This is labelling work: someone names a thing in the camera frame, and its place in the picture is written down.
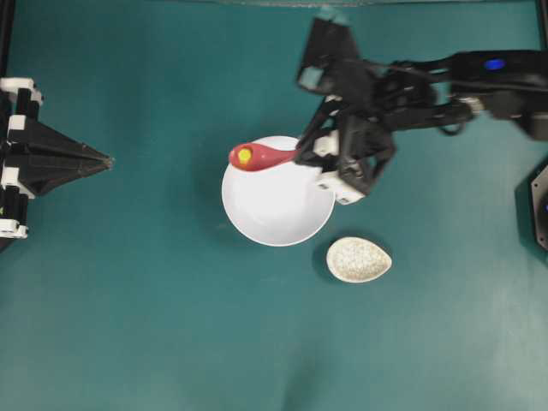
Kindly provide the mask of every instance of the black mechanical fixture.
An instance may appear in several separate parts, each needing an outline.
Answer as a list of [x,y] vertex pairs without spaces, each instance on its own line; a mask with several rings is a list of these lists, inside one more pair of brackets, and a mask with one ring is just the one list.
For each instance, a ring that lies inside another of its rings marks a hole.
[[15,2],[0,2],[0,252],[27,238],[28,201],[112,167],[112,159],[39,122],[42,93],[32,79],[8,78]]

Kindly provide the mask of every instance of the white speckled dish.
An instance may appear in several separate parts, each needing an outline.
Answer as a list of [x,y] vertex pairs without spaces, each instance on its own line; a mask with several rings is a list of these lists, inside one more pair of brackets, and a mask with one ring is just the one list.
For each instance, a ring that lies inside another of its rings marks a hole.
[[347,283],[366,283],[392,267],[392,258],[376,244],[358,237],[344,237],[327,252],[331,273]]

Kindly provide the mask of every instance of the black frame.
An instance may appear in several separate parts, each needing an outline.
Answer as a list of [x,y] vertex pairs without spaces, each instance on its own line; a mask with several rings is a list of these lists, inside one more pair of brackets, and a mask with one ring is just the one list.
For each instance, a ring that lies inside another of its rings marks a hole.
[[9,43],[14,25],[15,0],[0,0],[0,77],[6,76]]

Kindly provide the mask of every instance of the white bowl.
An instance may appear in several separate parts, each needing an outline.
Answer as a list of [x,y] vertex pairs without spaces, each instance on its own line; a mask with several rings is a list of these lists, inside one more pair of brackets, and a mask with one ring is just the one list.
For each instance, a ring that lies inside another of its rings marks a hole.
[[[256,140],[278,150],[293,150],[293,137]],[[247,238],[273,247],[293,246],[321,229],[335,204],[335,194],[313,182],[321,169],[295,163],[263,171],[241,171],[229,164],[224,172],[224,210]]]

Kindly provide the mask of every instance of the blue led light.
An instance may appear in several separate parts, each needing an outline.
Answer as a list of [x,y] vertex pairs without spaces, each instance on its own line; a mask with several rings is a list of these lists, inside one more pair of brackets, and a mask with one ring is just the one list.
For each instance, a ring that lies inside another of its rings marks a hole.
[[506,65],[506,62],[502,58],[493,58],[485,62],[485,68],[494,71],[500,70]]

